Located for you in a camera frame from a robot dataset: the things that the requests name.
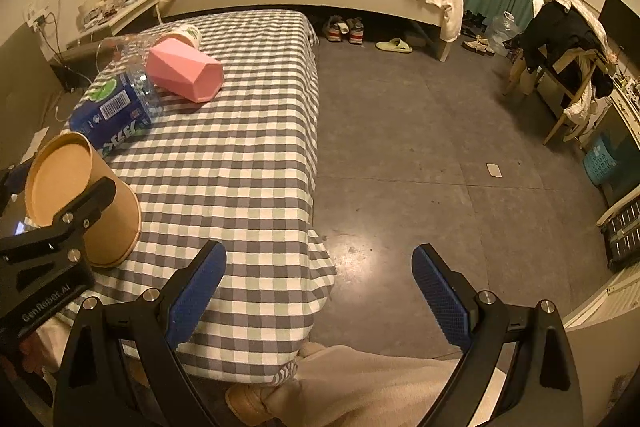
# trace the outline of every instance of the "kraft paper cup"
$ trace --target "kraft paper cup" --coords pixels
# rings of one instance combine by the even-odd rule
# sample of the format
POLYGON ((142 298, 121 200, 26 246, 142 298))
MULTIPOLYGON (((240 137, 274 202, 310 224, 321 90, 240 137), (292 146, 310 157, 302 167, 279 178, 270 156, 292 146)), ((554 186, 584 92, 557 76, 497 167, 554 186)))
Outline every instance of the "kraft paper cup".
POLYGON ((142 214, 131 187, 76 132, 55 137, 38 153, 25 187, 29 218, 39 227, 47 227, 64 206, 104 176, 115 182, 116 195, 100 219, 84 232, 87 258, 98 267, 121 263, 138 241, 142 214))
POLYGON ((200 42, 202 41, 202 34, 200 30, 193 24, 183 24, 169 30, 167 33, 160 35, 154 46, 167 39, 177 39, 180 42, 184 42, 192 48, 200 50, 200 42))

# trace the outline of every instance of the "checkered bedsheet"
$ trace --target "checkered bedsheet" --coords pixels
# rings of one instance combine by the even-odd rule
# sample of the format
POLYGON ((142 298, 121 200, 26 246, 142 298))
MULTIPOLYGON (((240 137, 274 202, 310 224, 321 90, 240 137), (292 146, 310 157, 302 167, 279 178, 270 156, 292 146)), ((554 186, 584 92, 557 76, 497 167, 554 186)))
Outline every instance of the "checkered bedsheet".
POLYGON ((202 32, 201 51, 222 62, 222 90, 204 105, 161 90, 156 126, 106 158, 138 195, 140 240, 119 266, 96 271, 95 288, 61 318, 70 323, 89 295, 111 303, 162 287, 207 239, 217 239, 226 247, 226 273, 178 357, 194 375, 280 383, 295 371, 335 274, 310 227, 317 38, 306 17, 290 10, 188 22, 202 32))

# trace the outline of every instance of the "person's leg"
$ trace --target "person's leg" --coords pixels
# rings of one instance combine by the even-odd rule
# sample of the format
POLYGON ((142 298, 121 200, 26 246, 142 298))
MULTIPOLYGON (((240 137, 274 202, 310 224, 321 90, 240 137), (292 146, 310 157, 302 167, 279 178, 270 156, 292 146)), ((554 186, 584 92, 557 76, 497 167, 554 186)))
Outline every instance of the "person's leg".
MULTIPOLYGON (((384 357, 333 346, 301 359, 296 377, 278 388, 245 389, 252 388, 254 406, 260 401, 287 427, 413 427, 456 364, 457 360, 384 357)), ((503 383, 504 374, 497 371, 472 425, 489 418, 503 383)))

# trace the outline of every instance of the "pink cup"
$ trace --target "pink cup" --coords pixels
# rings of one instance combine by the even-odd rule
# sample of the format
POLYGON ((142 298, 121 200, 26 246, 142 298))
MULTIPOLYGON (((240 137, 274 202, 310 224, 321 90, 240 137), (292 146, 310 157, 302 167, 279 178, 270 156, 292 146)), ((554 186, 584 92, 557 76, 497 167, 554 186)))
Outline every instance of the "pink cup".
POLYGON ((173 38, 149 50, 146 74, 156 86, 191 102, 209 102, 224 82, 220 61, 173 38))

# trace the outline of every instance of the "white paper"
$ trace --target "white paper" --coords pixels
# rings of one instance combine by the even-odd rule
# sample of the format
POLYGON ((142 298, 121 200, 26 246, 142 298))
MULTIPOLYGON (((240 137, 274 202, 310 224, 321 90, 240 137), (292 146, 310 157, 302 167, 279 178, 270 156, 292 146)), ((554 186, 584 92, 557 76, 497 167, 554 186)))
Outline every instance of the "white paper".
POLYGON ((42 143, 42 140, 44 140, 44 137, 47 136, 47 131, 49 131, 49 127, 43 127, 36 134, 33 135, 33 138, 31 139, 31 144, 29 145, 27 152, 24 153, 24 156, 20 160, 20 163, 27 161, 36 152, 38 152, 38 147, 40 147, 40 144, 42 143))
POLYGON ((487 163, 486 168, 489 169, 489 174, 494 178, 502 178, 500 168, 495 163, 487 163))

